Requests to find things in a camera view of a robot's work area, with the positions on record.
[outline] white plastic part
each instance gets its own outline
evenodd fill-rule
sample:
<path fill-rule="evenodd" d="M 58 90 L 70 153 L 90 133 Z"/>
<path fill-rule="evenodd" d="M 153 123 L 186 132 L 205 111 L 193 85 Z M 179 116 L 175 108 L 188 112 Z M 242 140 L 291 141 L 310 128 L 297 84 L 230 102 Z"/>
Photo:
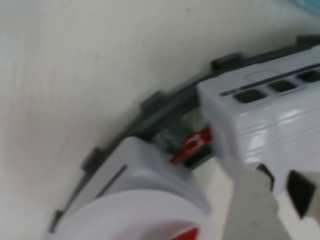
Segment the white plastic part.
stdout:
<path fill-rule="evenodd" d="M 275 177 L 274 192 L 280 193 L 285 190 L 289 170 L 320 172 L 320 81 L 304 82 L 291 74 L 284 79 L 295 85 L 293 89 L 277 92 L 269 82 L 251 87 L 265 98 L 249 103 L 235 98 L 244 91 L 242 87 L 281 74 L 310 66 L 319 72 L 319 63 L 320 47 L 316 46 L 198 85 L 215 151 L 233 179 L 238 179 L 243 167 L 255 169 L 263 163 Z"/>
<path fill-rule="evenodd" d="M 65 212 L 59 226 L 97 198 L 121 191 L 150 189 L 176 194 L 210 214 L 211 206 L 191 171 L 173 165 L 172 156 L 137 137 L 126 138 L 99 168 Z"/>
<path fill-rule="evenodd" d="M 193 204 L 174 194 L 131 190 L 86 205 L 68 218 L 53 240 L 170 240 L 198 227 L 198 240 L 212 239 L 212 226 Z"/>

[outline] blue object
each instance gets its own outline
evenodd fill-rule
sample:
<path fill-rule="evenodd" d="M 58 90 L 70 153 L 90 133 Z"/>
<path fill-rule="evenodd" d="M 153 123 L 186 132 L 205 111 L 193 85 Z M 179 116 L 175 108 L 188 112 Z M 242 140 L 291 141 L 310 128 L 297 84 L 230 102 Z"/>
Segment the blue object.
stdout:
<path fill-rule="evenodd" d="M 320 0 L 295 0 L 300 6 L 320 16 Z"/>

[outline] white wall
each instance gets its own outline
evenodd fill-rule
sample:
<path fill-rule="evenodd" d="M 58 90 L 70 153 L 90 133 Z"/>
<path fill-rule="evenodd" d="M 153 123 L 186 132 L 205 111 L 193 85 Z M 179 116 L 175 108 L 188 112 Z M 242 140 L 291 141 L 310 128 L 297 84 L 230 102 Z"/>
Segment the white wall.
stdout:
<path fill-rule="evenodd" d="M 0 239 L 40 239 L 145 97 L 319 24 L 289 0 L 0 0 Z"/>

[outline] red clip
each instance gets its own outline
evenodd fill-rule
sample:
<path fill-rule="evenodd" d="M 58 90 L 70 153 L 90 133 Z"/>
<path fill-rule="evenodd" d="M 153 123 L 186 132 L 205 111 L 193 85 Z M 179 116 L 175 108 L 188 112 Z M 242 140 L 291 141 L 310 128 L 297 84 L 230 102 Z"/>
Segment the red clip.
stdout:
<path fill-rule="evenodd" d="M 201 131 L 187 137 L 171 162 L 175 165 L 180 164 L 198 148 L 210 143 L 212 140 L 213 138 L 209 127 L 206 127 Z"/>
<path fill-rule="evenodd" d="M 172 240 L 197 240 L 198 235 L 198 228 L 191 229 L 190 231 L 187 231 L 180 236 L 175 237 Z"/>

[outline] rectangular slot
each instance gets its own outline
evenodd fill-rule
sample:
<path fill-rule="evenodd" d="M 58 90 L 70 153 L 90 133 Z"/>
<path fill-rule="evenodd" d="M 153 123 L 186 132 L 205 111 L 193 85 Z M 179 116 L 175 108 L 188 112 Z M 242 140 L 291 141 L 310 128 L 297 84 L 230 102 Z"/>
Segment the rectangular slot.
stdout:
<path fill-rule="evenodd" d="M 307 83 L 314 83 L 320 80 L 320 72 L 316 70 L 306 71 L 298 75 L 299 79 Z"/>
<path fill-rule="evenodd" d="M 128 168 L 127 165 L 124 165 L 122 168 L 120 168 L 119 171 L 117 171 L 115 173 L 115 175 L 111 178 L 111 180 L 102 188 L 102 190 L 99 192 L 99 194 L 95 197 L 95 199 L 98 199 L 100 197 L 102 197 L 106 191 L 112 186 L 112 184 L 115 183 L 115 181 L 120 178 L 120 176 L 122 174 L 124 174 L 124 172 L 126 171 L 126 169 Z"/>
<path fill-rule="evenodd" d="M 267 86 L 277 93 L 283 93 L 283 92 L 297 88 L 297 85 L 284 79 L 270 83 Z"/>
<path fill-rule="evenodd" d="M 235 94 L 233 97 L 243 104 L 248 104 L 260 99 L 264 99 L 267 95 L 258 89 L 250 89 Z"/>

